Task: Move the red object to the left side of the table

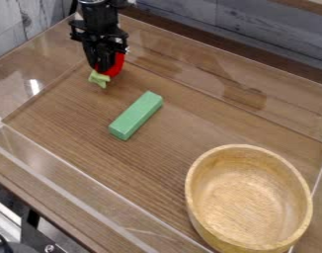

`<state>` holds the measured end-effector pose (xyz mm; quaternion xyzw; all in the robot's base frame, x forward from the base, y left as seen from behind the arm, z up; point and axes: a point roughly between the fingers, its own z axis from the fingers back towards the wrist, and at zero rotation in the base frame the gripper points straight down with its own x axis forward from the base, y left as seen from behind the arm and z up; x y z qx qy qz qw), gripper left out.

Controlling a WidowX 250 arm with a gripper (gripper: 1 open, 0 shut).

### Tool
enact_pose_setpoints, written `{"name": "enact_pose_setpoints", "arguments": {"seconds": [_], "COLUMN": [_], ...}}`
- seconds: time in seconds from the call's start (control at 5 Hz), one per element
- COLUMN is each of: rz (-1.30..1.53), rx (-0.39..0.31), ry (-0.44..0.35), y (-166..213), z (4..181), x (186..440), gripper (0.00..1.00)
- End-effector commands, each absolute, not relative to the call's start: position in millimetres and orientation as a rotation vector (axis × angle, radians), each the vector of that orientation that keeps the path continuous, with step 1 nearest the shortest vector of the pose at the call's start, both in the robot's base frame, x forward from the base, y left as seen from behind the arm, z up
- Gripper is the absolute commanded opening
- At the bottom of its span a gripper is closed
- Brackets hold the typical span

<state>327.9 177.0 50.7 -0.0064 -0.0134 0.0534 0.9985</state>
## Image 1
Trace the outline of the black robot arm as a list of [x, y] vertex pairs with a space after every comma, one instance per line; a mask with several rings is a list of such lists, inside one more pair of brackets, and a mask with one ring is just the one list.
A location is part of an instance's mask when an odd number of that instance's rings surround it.
[[82, 19], [68, 22], [70, 38], [82, 43], [88, 64], [99, 73], [111, 72], [124, 61], [128, 33], [119, 26], [119, 10], [128, 0], [76, 0]]

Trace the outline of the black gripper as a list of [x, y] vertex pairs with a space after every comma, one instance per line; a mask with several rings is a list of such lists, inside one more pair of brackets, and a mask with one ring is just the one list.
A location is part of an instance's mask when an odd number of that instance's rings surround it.
[[68, 22], [70, 37], [83, 44], [88, 64], [99, 71], [106, 71], [115, 64], [115, 54], [128, 52], [128, 33], [118, 25], [104, 31], [92, 31], [82, 20]]

